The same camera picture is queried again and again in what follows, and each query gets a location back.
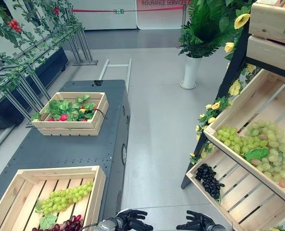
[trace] sign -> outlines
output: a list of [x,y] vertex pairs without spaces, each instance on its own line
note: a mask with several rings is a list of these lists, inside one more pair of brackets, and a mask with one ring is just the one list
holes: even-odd
[[191,0],[136,0],[137,26],[139,29],[180,29],[182,7],[190,2]]

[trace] black glove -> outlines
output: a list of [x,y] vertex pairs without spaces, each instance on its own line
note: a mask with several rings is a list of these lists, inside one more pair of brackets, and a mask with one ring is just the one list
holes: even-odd
[[190,220],[184,225],[176,226],[177,230],[197,230],[197,231],[206,231],[208,227],[215,225],[214,221],[202,214],[196,213],[190,210],[187,210],[187,213],[192,216],[186,216],[187,220]]
[[128,231],[131,229],[137,230],[137,231],[152,231],[153,227],[151,225],[147,225],[143,223],[140,220],[144,220],[148,213],[140,210],[132,210],[128,209],[124,212],[119,213],[115,219],[118,221],[121,221],[122,228],[117,229],[118,231]]

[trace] white wall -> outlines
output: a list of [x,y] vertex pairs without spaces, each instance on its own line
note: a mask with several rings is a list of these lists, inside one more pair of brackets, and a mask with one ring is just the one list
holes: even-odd
[[[135,10],[136,0],[70,0],[77,10]],[[135,29],[136,13],[75,13],[86,30]]]

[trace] floor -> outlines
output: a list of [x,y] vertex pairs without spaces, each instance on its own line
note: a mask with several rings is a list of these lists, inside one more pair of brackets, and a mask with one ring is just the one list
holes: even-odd
[[[171,41],[167,42],[169,48],[112,50],[102,46],[103,49],[92,51],[99,61],[97,66],[72,66],[73,55],[67,51],[70,64],[49,93],[52,95],[70,80],[98,79],[106,59],[110,64],[126,64],[131,58],[131,124],[122,208],[147,211],[145,222],[152,224],[154,230],[174,230],[176,225],[186,223],[188,209],[208,214],[232,230],[231,224],[193,184],[185,190],[180,188],[189,153],[197,144],[197,118],[205,105],[213,102],[224,76],[225,53],[219,49],[212,57],[204,58],[197,87],[184,90],[179,83],[184,75],[185,57],[178,56],[176,44]],[[126,67],[108,67],[104,79],[126,79],[126,72]],[[15,127],[0,147],[0,173],[30,130],[25,125],[26,121]]]

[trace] grape bunch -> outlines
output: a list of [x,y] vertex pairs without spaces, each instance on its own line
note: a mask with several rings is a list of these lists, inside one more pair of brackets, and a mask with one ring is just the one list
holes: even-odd
[[84,185],[75,186],[73,189],[57,190],[50,193],[49,199],[42,200],[40,209],[44,215],[52,212],[66,210],[71,204],[76,203],[92,191],[93,182],[88,181]]
[[63,224],[52,224],[49,229],[37,229],[33,228],[32,231],[81,231],[84,220],[81,219],[81,215],[72,216],[69,220]]
[[239,137],[237,129],[230,127],[224,127],[217,133],[220,141],[241,156],[257,148],[269,149],[267,156],[252,158],[250,163],[285,188],[285,133],[276,123],[269,120],[252,123],[245,137]]
[[203,180],[203,187],[212,198],[218,200],[220,198],[220,187],[224,187],[224,184],[220,184],[218,180],[214,177],[216,172],[214,172],[211,166],[207,164],[202,164],[196,173],[196,179]]

